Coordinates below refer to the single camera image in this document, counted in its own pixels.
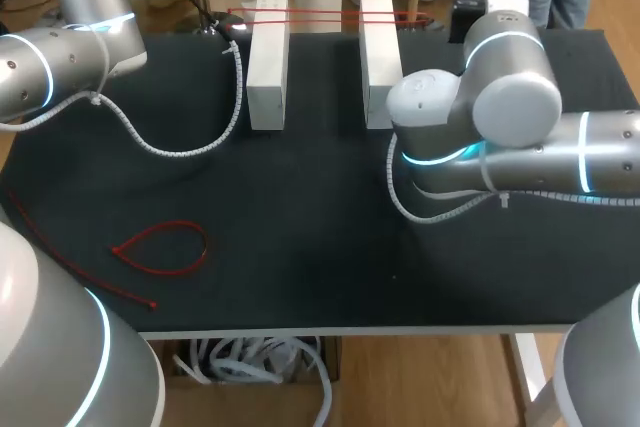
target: red cable tie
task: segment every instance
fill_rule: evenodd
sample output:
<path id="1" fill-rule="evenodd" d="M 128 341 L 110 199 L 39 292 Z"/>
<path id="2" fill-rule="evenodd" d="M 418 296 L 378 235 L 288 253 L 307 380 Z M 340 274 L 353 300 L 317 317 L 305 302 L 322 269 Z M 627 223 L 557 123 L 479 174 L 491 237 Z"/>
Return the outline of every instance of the red cable tie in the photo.
<path id="1" fill-rule="evenodd" d="M 204 244 L 204 250 L 202 251 L 202 254 L 200 255 L 200 257 L 195 262 L 188 265 L 187 267 L 182 269 L 176 269 L 176 270 L 152 269 L 150 267 L 146 267 L 142 264 L 139 264 L 131 260 L 126 255 L 124 255 L 123 253 L 124 250 L 126 250 L 128 247 L 135 244 L 136 242 L 139 242 L 140 240 L 149 236 L 153 232 L 156 232 L 158 230 L 177 228 L 177 227 L 186 227 L 188 229 L 192 229 L 198 232 L 201 235 L 202 242 Z M 206 232 L 198 224 L 196 224 L 195 222 L 190 222 L 188 220 L 172 220 L 169 222 L 163 222 L 161 224 L 154 225 L 152 227 L 149 227 L 148 229 L 143 230 L 139 234 L 134 235 L 133 237 L 131 237 L 131 239 L 127 240 L 124 244 L 119 245 L 117 247 L 111 247 L 111 252 L 120 260 L 122 260 L 124 263 L 129 264 L 131 267 L 134 267 L 138 270 L 141 270 L 143 272 L 146 272 L 152 275 L 185 275 L 189 272 L 192 272 L 196 270 L 198 267 L 200 267 L 200 265 L 204 262 L 204 259 L 207 257 L 207 250 L 208 250 L 208 242 L 207 242 Z"/>
<path id="2" fill-rule="evenodd" d="M 135 294 L 132 294 L 132 293 L 127 292 L 125 290 L 122 290 L 122 289 L 120 289 L 118 287 L 115 287 L 114 285 L 111 285 L 111 284 L 109 284 L 107 282 L 104 282 L 104 281 L 102 281 L 100 279 L 97 279 L 97 278 L 93 277 L 92 275 L 88 274 L 87 272 L 85 272 L 84 270 L 82 270 L 76 263 L 64 258 L 62 256 L 62 254 L 60 254 L 60 252 L 58 252 L 55 249 L 55 247 L 53 247 L 53 245 L 51 245 L 51 243 L 45 238 L 45 236 L 40 232 L 40 230 L 38 230 L 38 227 L 31 220 L 31 218 L 27 214 L 27 211 L 24 209 L 24 207 L 22 206 L 22 204 L 20 203 L 18 198 L 13 194 L 13 192 L 8 190 L 8 189 L 5 189 L 5 190 L 6 190 L 7 194 L 9 195 L 9 198 L 11 199 L 13 204 L 15 205 L 16 209 L 18 209 L 18 212 L 20 213 L 20 215 L 24 219 L 25 223 L 29 226 L 29 228 L 32 230 L 32 232 L 35 234 L 35 236 L 40 240 L 40 242 L 45 246 L 45 248 L 50 252 L 50 254 L 58 260 L 58 262 L 62 263 L 63 265 L 65 265 L 69 269 L 73 270 L 77 275 L 79 275 L 81 277 L 84 277 L 85 279 L 87 279 L 92 284 L 95 284 L 97 287 L 100 287 L 100 288 L 102 288 L 104 290 L 112 292 L 112 293 L 114 293 L 116 295 L 119 295 L 121 297 L 133 300 L 134 302 L 138 302 L 140 304 L 144 304 L 144 305 L 148 306 L 151 310 L 155 310 L 155 308 L 158 306 L 158 304 L 156 302 L 154 302 L 153 300 L 145 299 L 143 297 L 138 297 Z"/>

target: white bracket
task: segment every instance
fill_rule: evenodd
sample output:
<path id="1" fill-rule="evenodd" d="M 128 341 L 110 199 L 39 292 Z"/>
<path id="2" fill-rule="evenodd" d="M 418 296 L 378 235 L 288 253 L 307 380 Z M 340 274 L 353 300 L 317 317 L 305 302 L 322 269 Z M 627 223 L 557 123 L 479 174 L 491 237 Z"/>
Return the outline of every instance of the white bracket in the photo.
<path id="1" fill-rule="evenodd" d="M 288 0 L 257 0 L 257 9 L 285 10 Z M 247 72 L 247 97 L 253 130 L 282 130 L 289 65 L 287 12 L 257 12 Z"/>
<path id="2" fill-rule="evenodd" d="M 387 94 L 403 77 L 393 0 L 360 0 L 360 20 L 360 63 L 365 122 L 368 129 L 390 129 Z"/>

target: red string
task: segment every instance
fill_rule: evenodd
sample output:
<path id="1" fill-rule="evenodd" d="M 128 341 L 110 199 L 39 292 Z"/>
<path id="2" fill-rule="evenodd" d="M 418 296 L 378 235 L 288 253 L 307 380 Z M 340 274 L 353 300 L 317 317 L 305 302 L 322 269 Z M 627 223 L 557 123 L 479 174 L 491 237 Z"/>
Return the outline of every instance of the red string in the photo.
<path id="1" fill-rule="evenodd" d="M 60 252 L 58 252 L 56 248 L 53 245 L 51 245 L 51 243 L 46 239 L 46 237 L 40 232 L 40 230 L 38 229 L 36 224 L 33 222 L 33 220 L 29 218 L 29 215 L 27 215 L 27 211 L 24 209 L 24 207 L 22 206 L 18 198 L 13 194 L 13 192 L 11 192 L 10 190 L 7 190 L 7 194 L 9 195 L 9 198 L 15 205 L 16 209 L 18 209 L 18 212 L 20 212 L 20 215 L 24 219 L 25 223 L 29 226 L 31 231 L 35 234 L 35 236 L 40 240 L 42 245 L 44 245 L 44 247 L 58 262 L 68 267 L 69 269 L 73 270 L 80 277 L 84 277 L 89 282 L 91 282 L 92 284 L 95 284 L 101 289 L 108 290 L 109 292 L 112 292 L 116 295 L 133 300 L 134 302 L 138 302 L 139 304 L 144 304 L 149 308 L 151 308 L 152 310 L 154 310 L 157 307 L 158 304 L 153 300 L 138 297 L 135 294 L 119 289 L 114 285 L 111 285 L 107 282 L 97 279 L 92 275 L 88 274 L 86 271 L 82 270 L 75 262 L 67 260 L 65 257 L 63 257 L 62 254 L 60 254 Z"/>
<path id="2" fill-rule="evenodd" d="M 231 12 L 289 12 L 290 14 L 346 14 L 346 15 L 360 15 L 360 14 L 394 14 L 394 15 L 409 15 L 411 12 L 405 11 L 385 11 L 385 12 L 361 12 L 359 10 L 313 10 L 313 9 L 245 9 L 243 7 L 235 7 L 227 9 L 227 13 Z"/>
<path id="3" fill-rule="evenodd" d="M 294 20 L 260 20 L 254 22 L 238 22 L 236 24 L 227 24 L 227 30 L 230 30 L 233 25 L 259 25 L 259 24 L 308 24 L 313 22 L 318 23 L 331 23 L 331 22 L 341 22 L 343 24 L 395 24 L 395 25 L 403 25 L 403 24 L 426 24 L 431 22 L 432 19 L 421 19 L 421 20 L 331 20 L 331 19 L 317 19 L 317 20 L 303 20 L 303 19 L 294 19 Z"/>
<path id="4" fill-rule="evenodd" d="M 131 245 L 135 244 L 136 242 L 144 239 L 145 237 L 147 237 L 149 234 L 153 233 L 153 232 L 157 232 L 158 230 L 166 230 L 166 229 L 171 229 L 171 228 L 176 228 L 176 227 L 186 227 L 188 229 L 192 229 L 196 232 L 198 232 L 201 236 L 202 236 L 202 242 L 204 244 L 204 250 L 202 251 L 202 254 L 200 255 L 200 257 L 198 258 L 198 260 L 196 260 L 194 263 L 192 263 L 191 265 L 183 268 L 183 269 L 177 269 L 177 270 L 157 270 L 157 269 L 151 269 L 149 267 L 146 267 L 144 265 L 141 265 L 137 262 L 134 262 L 133 260 L 131 260 L 129 257 L 127 257 L 126 255 L 124 255 L 122 252 L 127 249 L 128 247 L 130 247 Z M 200 265 L 204 262 L 204 259 L 207 257 L 207 234 L 204 231 L 204 229 L 202 227 L 200 227 L 198 224 L 194 223 L 194 222 L 189 222 L 188 220 L 173 220 L 170 222 L 163 222 L 162 224 L 158 224 L 158 225 L 154 225 L 153 227 L 149 227 L 148 229 L 140 232 L 139 234 L 134 235 L 133 237 L 131 237 L 131 239 L 127 240 L 124 244 L 118 246 L 118 247 L 112 247 L 111 248 L 111 252 L 117 256 L 120 260 L 122 260 L 123 262 L 129 264 L 131 267 L 134 267 L 136 269 L 142 270 L 143 272 L 146 272 L 148 274 L 153 274 L 153 275 L 184 275 L 187 274 L 189 272 L 192 272 L 194 270 L 196 270 L 198 267 L 200 267 Z"/>
<path id="5" fill-rule="evenodd" d="M 120 297 L 124 297 L 126 299 L 133 300 L 134 302 L 137 302 L 139 304 L 146 305 L 151 310 L 155 310 L 156 309 L 156 307 L 158 306 L 157 302 L 155 302 L 153 300 L 145 299 L 143 297 L 139 297 L 139 296 L 137 296 L 135 294 L 132 294 L 131 292 L 127 292 L 126 290 L 120 289 L 120 288 L 118 288 L 118 287 L 116 287 L 116 286 L 114 286 L 114 285 L 112 285 L 112 284 L 110 284 L 108 282 L 100 280 L 100 279 L 92 276 L 91 274 L 87 273 L 85 270 L 81 269 L 78 266 L 78 264 L 76 264 L 75 262 L 72 262 L 72 261 L 66 259 L 60 252 L 58 252 L 58 250 L 56 250 L 56 248 L 51 244 L 51 242 L 49 242 L 47 240 L 47 238 L 44 236 L 44 234 L 42 234 L 42 232 L 40 232 L 40 230 L 38 229 L 36 224 L 33 222 L 33 220 L 31 220 L 31 218 L 27 214 L 27 211 L 22 206 L 22 204 L 20 203 L 18 198 L 14 195 L 14 193 L 12 191 L 8 190 L 8 189 L 5 189 L 5 190 L 6 190 L 7 194 L 9 195 L 9 198 L 11 199 L 11 202 L 13 202 L 14 206 L 16 207 L 16 209 L 18 210 L 18 212 L 20 213 L 20 215 L 24 219 L 24 221 L 27 224 L 27 226 L 31 229 L 31 231 L 34 233 L 34 235 L 40 240 L 42 245 L 49 251 L 49 253 L 58 262 L 60 262 L 62 265 L 64 265 L 67 268 L 71 269 L 73 272 L 75 272 L 80 277 L 83 277 L 84 279 L 88 280 L 89 282 L 91 282 L 92 284 L 96 285 L 97 287 L 99 287 L 101 289 L 104 289 L 104 290 L 107 290 L 107 291 L 109 291 L 109 292 L 111 292 L 113 294 L 119 295 Z M 124 254 L 122 254 L 122 251 L 124 249 L 126 249 L 129 246 L 131 246 L 135 242 L 139 241 L 143 237 L 149 235 L 151 232 L 154 232 L 154 231 L 157 231 L 157 230 L 161 230 L 161 229 L 165 229 L 165 228 L 180 227 L 180 226 L 187 227 L 187 228 L 190 228 L 190 229 L 193 229 L 193 230 L 197 231 L 202 236 L 202 239 L 203 239 L 203 242 L 204 242 L 204 251 L 202 252 L 200 257 L 198 258 L 198 260 L 196 260 L 193 264 L 189 265 L 188 267 L 185 267 L 184 269 L 174 270 L 174 271 L 162 271 L 162 270 L 150 269 L 148 267 L 145 267 L 145 266 L 142 266 L 140 264 L 137 264 L 137 263 L 133 262 L 131 259 L 126 257 Z M 132 237 L 130 240 L 126 241 L 124 244 L 120 245 L 119 247 L 113 247 L 111 249 L 111 252 L 113 252 L 113 254 L 118 256 L 122 261 L 126 262 L 127 264 L 131 265 L 132 267 L 135 267 L 136 269 L 140 269 L 140 270 L 142 270 L 144 272 L 147 272 L 147 273 L 150 273 L 150 274 L 153 274 L 153 275 L 184 275 L 186 273 L 194 271 L 195 269 L 200 267 L 200 265 L 204 262 L 204 259 L 207 256 L 207 244 L 208 244 L 207 235 L 206 235 L 206 233 L 205 233 L 205 231 L 204 231 L 204 229 L 202 227 L 200 227 L 198 224 L 196 224 L 194 222 L 189 222 L 189 221 L 185 221 L 185 220 L 176 220 L 176 221 L 164 222 L 162 224 L 154 225 L 153 227 L 150 227 L 150 228 L 146 229 L 145 231 L 135 235 L 134 237 Z"/>

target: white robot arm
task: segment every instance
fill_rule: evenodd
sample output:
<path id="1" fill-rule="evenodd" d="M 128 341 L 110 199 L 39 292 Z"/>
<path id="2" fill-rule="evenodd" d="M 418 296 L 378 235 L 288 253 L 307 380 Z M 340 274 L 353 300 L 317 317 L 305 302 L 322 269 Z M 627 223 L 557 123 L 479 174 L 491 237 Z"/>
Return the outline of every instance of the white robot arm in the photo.
<path id="1" fill-rule="evenodd" d="M 129 0 L 59 2 L 68 28 L 0 37 L 0 122 L 100 90 L 146 62 Z"/>
<path id="2" fill-rule="evenodd" d="M 463 52 L 460 76 L 416 72 L 387 99 L 402 159 L 423 194 L 526 192 L 640 205 L 610 198 L 639 190 L 638 114 L 562 114 L 544 46 L 526 15 L 500 10 L 480 17 Z"/>

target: black table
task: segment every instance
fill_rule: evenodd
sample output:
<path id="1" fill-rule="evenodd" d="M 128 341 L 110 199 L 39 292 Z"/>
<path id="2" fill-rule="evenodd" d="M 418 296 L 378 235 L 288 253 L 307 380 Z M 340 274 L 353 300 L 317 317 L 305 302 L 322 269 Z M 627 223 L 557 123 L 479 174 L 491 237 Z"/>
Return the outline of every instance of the black table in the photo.
<path id="1" fill-rule="evenodd" d="M 542 38 L 565 111 L 637 107 L 601 32 Z M 399 40 L 405 74 L 462 68 L 460 46 L 444 36 L 407 32 Z M 233 104 L 226 46 L 180 35 L 146 43 L 147 66 L 105 93 L 152 145 L 210 142 Z M 246 60 L 249 38 L 239 43 Z M 203 158 L 167 160 L 139 148 L 106 108 L 79 103 L 19 136 L 1 182 L 67 259 L 158 302 L 149 311 L 92 287 L 149 337 L 530 331 L 573 323 L 640 280 L 636 209 L 515 196 L 509 209 L 492 199 L 436 226 L 410 225 L 386 190 L 390 133 L 364 128 L 360 77 L 355 36 L 293 35 L 284 132 L 252 132 L 245 108 L 228 144 Z M 403 202 L 423 213 L 403 165 L 397 175 Z M 41 245 L 4 189 L 1 196 L 16 229 Z M 195 273 L 151 276 L 110 253 L 172 219 L 198 222 L 209 235 L 210 255 Z M 185 264 L 193 242 L 165 233 L 135 255 Z"/>

